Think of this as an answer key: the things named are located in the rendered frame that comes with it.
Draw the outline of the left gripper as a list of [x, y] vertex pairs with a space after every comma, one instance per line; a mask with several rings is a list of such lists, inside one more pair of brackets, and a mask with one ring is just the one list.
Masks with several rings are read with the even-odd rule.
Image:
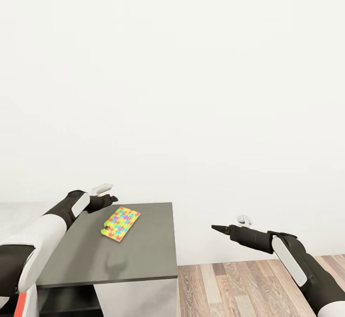
[[104, 196], [98, 197], [95, 196], [96, 198], [96, 206], [94, 209], [89, 210], [88, 213], [93, 213], [95, 211], [99, 211], [105, 207], [108, 207], [112, 205], [113, 202], [117, 202], [118, 198], [116, 196], [110, 196], [110, 194], [106, 194]]

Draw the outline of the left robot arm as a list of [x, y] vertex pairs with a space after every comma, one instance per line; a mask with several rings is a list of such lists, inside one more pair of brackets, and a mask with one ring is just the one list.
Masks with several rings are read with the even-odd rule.
[[83, 211], [93, 213], [118, 201], [110, 194], [99, 197], [111, 188], [111, 184], [93, 188], [90, 203], [86, 192], [71, 192], [45, 215], [0, 241], [0, 309], [36, 282], [66, 231]]

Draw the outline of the jigsaw puzzle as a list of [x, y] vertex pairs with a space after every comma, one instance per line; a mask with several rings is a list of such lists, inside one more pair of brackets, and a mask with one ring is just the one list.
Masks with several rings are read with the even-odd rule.
[[139, 212], [119, 207], [104, 223], [104, 226], [108, 226], [109, 228], [107, 230], [102, 229], [101, 234], [120, 242], [139, 215]]

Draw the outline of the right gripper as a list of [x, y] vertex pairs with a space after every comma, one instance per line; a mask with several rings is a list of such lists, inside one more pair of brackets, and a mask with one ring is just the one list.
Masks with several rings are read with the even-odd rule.
[[246, 227], [238, 227], [233, 224], [229, 226], [212, 225], [211, 228], [222, 232], [223, 234], [230, 235], [230, 240], [237, 242], [242, 246], [258, 250], [255, 244], [257, 230]]

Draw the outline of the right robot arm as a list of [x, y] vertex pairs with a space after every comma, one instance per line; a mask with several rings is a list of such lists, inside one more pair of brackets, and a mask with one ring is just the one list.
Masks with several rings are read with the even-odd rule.
[[269, 254], [275, 253], [300, 289], [317, 317], [345, 317], [345, 291], [315, 258], [305, 251], [293, 234], [250, 229], [251, 219], [244, 214], [236, 225], [212, 225], [211, 228], [230, 235], [242, 246]]

